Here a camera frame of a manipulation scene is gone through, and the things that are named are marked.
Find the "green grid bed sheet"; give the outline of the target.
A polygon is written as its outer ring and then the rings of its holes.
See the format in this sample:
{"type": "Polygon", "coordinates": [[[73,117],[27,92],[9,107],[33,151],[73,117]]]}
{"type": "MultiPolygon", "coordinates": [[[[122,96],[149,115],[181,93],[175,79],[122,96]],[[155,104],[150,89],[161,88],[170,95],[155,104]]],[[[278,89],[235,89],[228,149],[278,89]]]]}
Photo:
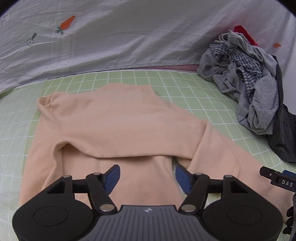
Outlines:
{"type": "Polygon", "coordinates": [[[295,164],[281,160],[262,136],[238,123],[235,101],[196,73],[165,70],[93,72],[29,84],[1,94],[1,240],[16,240],[11,218],[18,207],[23,165],[39,120],[37,99],[53,92],[94,91],[110,83],[151,85],[159,97],[209,120],[264,166],[278,171],[295,171],[295,164]]]}

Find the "peach long-sleeve sweater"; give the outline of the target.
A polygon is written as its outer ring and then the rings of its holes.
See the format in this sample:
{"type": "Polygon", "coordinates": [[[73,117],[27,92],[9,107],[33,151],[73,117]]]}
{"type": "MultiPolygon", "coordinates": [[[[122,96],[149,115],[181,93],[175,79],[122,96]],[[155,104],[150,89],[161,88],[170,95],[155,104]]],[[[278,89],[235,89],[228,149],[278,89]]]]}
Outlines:
{"type": "Polygon", "coordinates": [[[172,159],[212,179],[233,175],[276,206],[292,193],[259,173],[252,154],[201,120],[159,98],[149,85],[108,84],[93,92],[55,92],[37,101],[40,118],[25,163],[19,203],[25,204],[64,175],[83,179],[117,164],[110,197],[122,205],[175,205],[184,198],[172,159]]]}

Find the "red garment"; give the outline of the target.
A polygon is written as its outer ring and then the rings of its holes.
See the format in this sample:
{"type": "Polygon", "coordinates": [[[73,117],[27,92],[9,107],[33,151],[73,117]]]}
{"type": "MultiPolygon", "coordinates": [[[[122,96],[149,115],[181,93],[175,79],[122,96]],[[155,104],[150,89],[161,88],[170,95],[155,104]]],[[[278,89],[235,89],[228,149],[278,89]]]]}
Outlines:
{"type": "Polygon", "coordinates": [[[234,27],[234,32],[242,34],[247,39],[250,45],[258,47],[257,42],[253,39],[253,37],[250,36],[250,34],[242,25],[236,25],[234,27]]]}

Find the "blue checkered shirt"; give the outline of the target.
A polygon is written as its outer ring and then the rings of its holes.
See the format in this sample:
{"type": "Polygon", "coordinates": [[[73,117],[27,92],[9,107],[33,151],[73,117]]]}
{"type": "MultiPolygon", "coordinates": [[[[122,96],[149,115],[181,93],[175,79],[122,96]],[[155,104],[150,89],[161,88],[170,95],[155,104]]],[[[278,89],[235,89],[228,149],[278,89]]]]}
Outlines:
{"type": "Polygon", "coordinates": [[[210,51],[220,65],[236,64],[236,73],[239,80],[245,83],[249,103],[253,100],[254,86],[262,78],[261,64],[249,57],[236,47],[229,47],[227,43],[210,44],[210,51]]]}

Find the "pink under sheet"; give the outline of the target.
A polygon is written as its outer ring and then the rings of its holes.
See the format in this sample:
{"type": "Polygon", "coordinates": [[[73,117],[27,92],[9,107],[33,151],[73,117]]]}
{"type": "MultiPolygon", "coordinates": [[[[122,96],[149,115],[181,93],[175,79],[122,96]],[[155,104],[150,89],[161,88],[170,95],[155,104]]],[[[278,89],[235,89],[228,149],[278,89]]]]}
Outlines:
{"type": "Polygon", "coordinates": [[[199,68],[199,65],[174,65],[174,66],[140,67],[140,69],[164,69],[164,70],[192,71],[192,72],[196,72],[198,68],[199,68]]]}

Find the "grey carrot-print quilt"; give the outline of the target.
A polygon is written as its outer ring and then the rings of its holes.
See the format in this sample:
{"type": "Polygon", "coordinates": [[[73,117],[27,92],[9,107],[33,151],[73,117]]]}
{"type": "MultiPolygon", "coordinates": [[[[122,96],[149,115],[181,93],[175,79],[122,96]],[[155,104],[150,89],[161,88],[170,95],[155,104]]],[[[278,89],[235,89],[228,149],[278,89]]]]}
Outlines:
{"type": "Polygon", "coordinates": [[[1,92],[92,71],[197,65],[237,25],[288,64],[295,16],[278,1],[17,1],[1,14],[1,92]]]}

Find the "black crumpled garment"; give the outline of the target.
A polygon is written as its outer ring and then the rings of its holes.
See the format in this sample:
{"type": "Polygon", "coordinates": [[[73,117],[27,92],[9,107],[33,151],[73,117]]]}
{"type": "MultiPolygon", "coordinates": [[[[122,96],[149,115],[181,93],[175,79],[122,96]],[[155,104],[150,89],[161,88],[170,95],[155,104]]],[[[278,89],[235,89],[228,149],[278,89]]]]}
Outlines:
{"type": "Polygon", "coordinates": [[[273,55],[273,58],[277,63],[275,79],[279,107],[273,123],[273,134],[267,140],[271,149],[280,159],[295,163],[295,114],[290,113],[288,107],[283,103],[282,72],[277,57],[273,55]]]}

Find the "grey crumpled t-shirt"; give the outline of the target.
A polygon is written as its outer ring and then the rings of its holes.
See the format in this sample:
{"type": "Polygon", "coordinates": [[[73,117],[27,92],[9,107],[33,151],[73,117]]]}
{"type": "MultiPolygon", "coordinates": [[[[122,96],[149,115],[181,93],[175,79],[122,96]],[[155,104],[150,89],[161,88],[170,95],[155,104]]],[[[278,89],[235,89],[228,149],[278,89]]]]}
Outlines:
{"type": "Polygon", "coordinates": [[[279,108],[276,67],[262,48],[240,33],[221,34],[203,53],[197,74],[237,101],[237,121],[258,135],[271,135],[279,108]]]}

